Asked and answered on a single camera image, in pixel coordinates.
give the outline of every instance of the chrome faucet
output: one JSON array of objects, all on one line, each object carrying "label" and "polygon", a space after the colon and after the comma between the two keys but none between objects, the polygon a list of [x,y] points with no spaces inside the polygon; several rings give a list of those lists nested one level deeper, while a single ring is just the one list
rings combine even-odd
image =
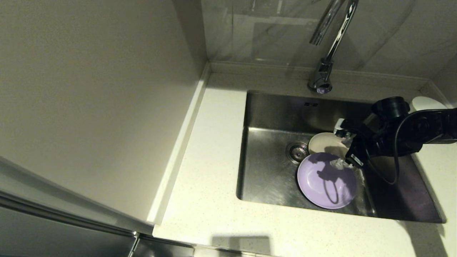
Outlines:
[{"label": "chrome faucet", "polygon": [[[345,0],[332,0],[327,6],[325,13],[322,15],[319,24],[314,31],[313,37],[309,43],[314,45],[319,45],[327,32],[330,24],[333,21],[336,13],[343,5]],[[308,88],[313,91],[317,91],[319,94],[326,94],[332,90],[332,84],[330,82],[330,73],[333,66],[333,56],[335,55],[336,49],[340,45],[341,39],[343,38],[346,30],[351,22],[354,13],[356,12],[357,4],[359,0],[348,0],[346,16],[344,17],[343,23],[341,24],[340,30],[336,34],[333,44],[330,47],[330,50],[326,57],[321,58],[320,63],[318,64],[316,70],[311,75]]]}]

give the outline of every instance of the purple plate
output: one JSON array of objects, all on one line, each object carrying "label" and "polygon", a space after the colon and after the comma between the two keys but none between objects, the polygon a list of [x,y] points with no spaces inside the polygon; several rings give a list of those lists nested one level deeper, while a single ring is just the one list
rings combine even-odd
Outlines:
[{"label": "purple plate", "polygon": [[306,198],[326,209],[345,207],[357,191],[354,171],[334,168],[329,162],[335,159],[338,156],[329,153],[309,155],[300,163],[297,172],[298,185]]}]

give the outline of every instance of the white countertop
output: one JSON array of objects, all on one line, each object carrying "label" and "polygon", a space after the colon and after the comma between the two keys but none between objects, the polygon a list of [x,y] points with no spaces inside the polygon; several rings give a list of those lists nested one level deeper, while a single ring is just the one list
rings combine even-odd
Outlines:
[{"label": "white countertop", "polygon": [[[243,88],[258,89],[269,83],[269,79],[256,85],[246,80],[238,75],[211,75],[165,217],[155,226],[154,236],[283,257],[415,256],[415,251],[421,256],[441,256],[444,251],[456,255],[457,144],[424,145],[418,153],[447,217],[445,224],[239,200],[236,186],[246,101]],[[298,85],[297,80],[285,83]],[[305,87],[288,90],[287,94],[310,94]],[[333,97],[363,102],[396,93],[407,100],[420,95],[415,90],[375,87],[338,94],[336,85],[335,91]]]}]

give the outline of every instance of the wall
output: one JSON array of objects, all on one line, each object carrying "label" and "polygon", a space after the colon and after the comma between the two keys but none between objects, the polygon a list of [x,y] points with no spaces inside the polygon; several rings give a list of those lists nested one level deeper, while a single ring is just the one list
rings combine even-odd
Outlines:
[{"label": "wall", "polygon": [[457,108],[457,55],[433,78],[433,82],[449,103]]},{"label": "wall", "polygon": [[[320,46],[308,43],[330,0],[202,0],[211,60],[314,68],[341,23]],[[335,69],[431,79],[457,53],[457,1],[361,0],[335,56]]]},{"label": "wall", "polygon": [[0,156],[145,220],[206,61],[200,2],[0,9]]}]

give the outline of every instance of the stainless steel sink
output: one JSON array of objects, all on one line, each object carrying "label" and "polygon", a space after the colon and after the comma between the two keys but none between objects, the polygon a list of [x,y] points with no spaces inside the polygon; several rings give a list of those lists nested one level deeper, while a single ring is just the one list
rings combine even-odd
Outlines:
[{"label": "stainless steel sink", "polygon": [[[343,208],[321,208],[301,193],[296,158],[301,157],[311,137],[333,131],[338,118],[364,120],[370,107],[358,102],[248,93],[237,197],[328,212],[444,223],[411,156],[400,158],[400,179],[394,186],[370,170],[356,171],[357,196]],[[374,161],[386,176],[393,175],[391,158]]]}]

